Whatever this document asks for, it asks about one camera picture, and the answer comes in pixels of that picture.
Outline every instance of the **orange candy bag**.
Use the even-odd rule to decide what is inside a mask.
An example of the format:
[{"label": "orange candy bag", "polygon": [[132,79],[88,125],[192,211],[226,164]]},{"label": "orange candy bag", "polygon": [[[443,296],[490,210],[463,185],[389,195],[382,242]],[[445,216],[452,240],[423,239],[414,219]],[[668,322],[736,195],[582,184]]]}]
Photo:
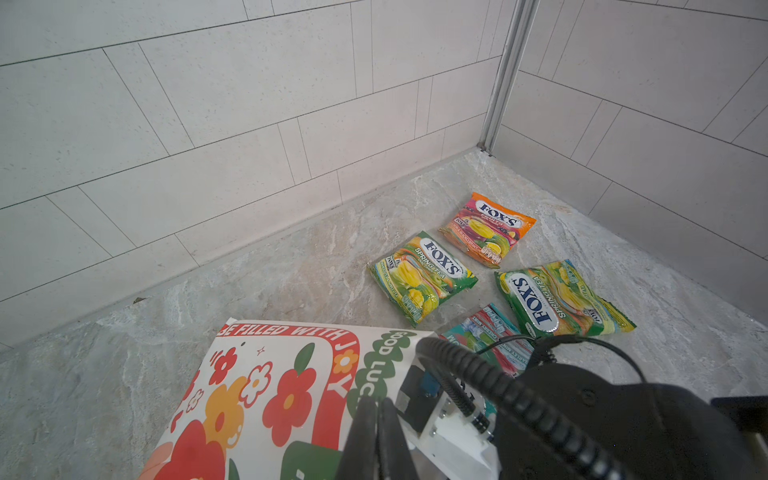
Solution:
[{"label": "orange candy bag", "polygon": [[473,193],[472,199],[458,211],[451,223],[440,229],[440,233],[478,262],[498,268],[509,249],[534,223],[535,218],[504,208],[481,194]]}]

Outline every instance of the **fox's fruits candy bag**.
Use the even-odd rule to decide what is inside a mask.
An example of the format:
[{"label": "fox's fruits candy bag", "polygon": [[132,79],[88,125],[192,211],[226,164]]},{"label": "fox's fruits candy bag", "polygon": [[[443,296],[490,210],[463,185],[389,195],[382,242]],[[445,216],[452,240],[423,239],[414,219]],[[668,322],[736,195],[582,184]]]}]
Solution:
[{"label": "fox's fruits candy bag", "polygon": [[630,332],[635,325],[595,295],[570,260],[496,273],[498,287],[533,336]]},{"label": "fox's fruits candy bag", "polygon": [[369,266],[371,274],[413,326],[478,279],[426,232]]},{"label": "fox's fruits candy bag", "polygon": [[491,202],[481,194],[458,211],[440,233],[470,257],[491,268],[498,265],[536,220]]}]

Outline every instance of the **screw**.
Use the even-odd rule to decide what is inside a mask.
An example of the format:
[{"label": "screw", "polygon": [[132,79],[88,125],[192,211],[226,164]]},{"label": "screw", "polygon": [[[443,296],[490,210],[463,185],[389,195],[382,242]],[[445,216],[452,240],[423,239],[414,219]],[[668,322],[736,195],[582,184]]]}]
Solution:
[{"label": "screw", "polygon": [[579,392],[581,394],[581,401],[588,407],[594,407],[598,403],[598,396],[590,389],[584,389]]}]

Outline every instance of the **blue component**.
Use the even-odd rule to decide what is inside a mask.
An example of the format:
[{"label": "blue component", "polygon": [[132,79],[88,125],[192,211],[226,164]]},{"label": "blue component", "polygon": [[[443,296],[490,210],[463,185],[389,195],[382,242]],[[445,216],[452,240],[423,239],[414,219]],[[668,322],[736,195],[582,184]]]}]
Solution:
[{"label": "blue component", "polygon": [[419,386],[425,396],[436,397],[440,393],[440,383],[429,372],[424,372],[422,383]]}]

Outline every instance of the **wall tile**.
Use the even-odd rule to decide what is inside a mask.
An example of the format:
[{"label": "wall tile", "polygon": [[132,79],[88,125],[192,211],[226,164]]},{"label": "wall tile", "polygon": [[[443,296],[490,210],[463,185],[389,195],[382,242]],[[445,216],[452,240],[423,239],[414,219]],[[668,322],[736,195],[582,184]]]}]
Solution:
[{"label": "wall tile", "polygon": [[48,199],[113,257],[136,248],[80,187],[50,194]]},{"label": "wall tile", "polygon": [[600,98],[519,71],[502,123],[570,157]]},{"label": "wall tile", "polygon": [[331,172],[206,220],[177,236],[202,265],[340,204],[339,180]]},{"label": "wall tile", "polygon": [[762,256],[768,161],[622,108],[589,168]]},{"label": "wall tile", "polygon": [[250,20],[275,15],[272,0],[243,0],[243,5],[245,5],[245,11]]},{"label": "wall tile", "polygon": [[766,22],[585,0],[554,80],[702,131],[767,55]]},{"label": "wall tile", "polygon": [[101,50],[0,68],[0,207],[167,156]]},{"label": "wall tile", "polygon": [[589,214],[611,181],[502,125],[493,156],[553,195]]},{"label": "wall tile", "polygon": [[299,117],[313,177],[412,140],[418,85],[414,81]]},{"label": "wall tile", "polygon": [[493,36],[490,57],[498,57],[504,52],[504,45],[507,41],[509,26],[512,24],[512,15],[515,13],[516,5],[517,0],[504,0],[502,2],[502,9],[498,13],[498,22],[496,22],[496,33]]},{"label": "wall tile", "polygon": [[137,245],[293,186],[276,125],[82,185]]},{"label": "wall tile", "polygon": [[339,3],[353,2],[354,0],[272,0],[275,15],[283,13],[299,12],[311,8],[327,7]]},{"label": "wall tile", "polygon": [[339,5],[141,45],[199,146],[354,98],[350,22]]},{"label": "wall tile", "polygon": [[584,0],[565,0],[563,8],[560,9],[558,21],[554,24],[552,36],[547,44],[547,51],[544,53],[544,59],[541,61],[541,67],[538,69],[538,76],[551,80],[554,77],[554,71],[560,64],[560,59],[565,50],[565,44],[571,36],[571,31],[576,25],[576,18],[581,11]]},{"label": "wall tile", "polygon": [[502,11],[502,0],[491,0],[488,3],[488,10],[485,13],[485,24],[482,30],[482,39],[478,50],[477,61],[487,60],[491,56],[493,39],[496,36],[496,25],[499,20],[499,13]]},{"label": "wall tile", "polygon": [[355,47],[355,83],[357,96],[373,93],[373,52],[371,50],[371,0],[354,2],[352,40]]},{"label": "wall tile", "polygon": [[768,261],[617,184],[590,217],[755,318],[768,317]]},{"label": "wall tile", "polygon": [[194,148],[138,43],[105,48],[169,155]]},{"label": "wall tile", "polygon": [[445,129],[445,141],[442,145],[442,157],[448,158],[464,150],[475,147],[480,141],[485,114],[464,120]]},{"label": "wall tile", "polygon": [[500,57],[435,75],[428,131],[440,130],[488,111]]},{"label": "wall tile", "polygon": [[528,33],[528,40],[525,42],[523,57],[520,60],[520,70],[534,75],[538,74],[562,6],[563,0],[539,0],[536,16]]},{"label": "wall tile", "polygon": [[619,105],[612,104],[608,100],[600,102],[600,107],[594,113],[587,130],[584,132],[581,140],[579,140],[574,154],[571,155],[571,160],[577,161],[582,165],[589,163],[592,154],[597,150],[598,145],[603,141],[603,137],[608,132],[608,128],[614,123],[619,110],[621,110]]},{"label": "wall tile", "polygon": [[685,8],[768,20],[768,3],[764,0],[690,0]]},{"label": "wall tile", "polygon": [[768,109],[764,109],[763,113],[736,137],[733,144],[768,155]]},{"label": "wall tile", "polygon": [[4,2],[0,65],[243,20],[241,0]]},{"label": "wall tile", "polygon": [[174,236],[144,245],[0,302],[0,339],[20,345],[196,266]]},{"label": "wall tile", "polygon": [[373,90],[475,62],[488,1],[372,0]]},{"label": "wall tile", "polygon": [[304,151],[304,141],[301,139],[301,130],[299,129],[299,120],[291,118],[277,124],[280,129],[280,138],[283,140],[283,146],[286,149],[288,165],[293,175],[293,182],[300,184],[306,182],[312,176],[310,175],[310,165],[306,162],[306,152]]},{"label": "wall tile", "polygon": [[0,210],[0,299],[107,258],[48,198]]},{"label": "wall tile", "polygon": [[345,202],[440,161],[444,131],[417,138],[339,169]]},{"label": "wall tile", "polygon": [[725,141],[733,141],[768,105],[768,59],[730,99],[704,131]]},{"label": "wall tile", "polygon": [[429,103],[432,100],[432,77],[419,80],[419,94],[416,102],[416,130],[415,136],[421,137],[427,134],[429,123]]}]

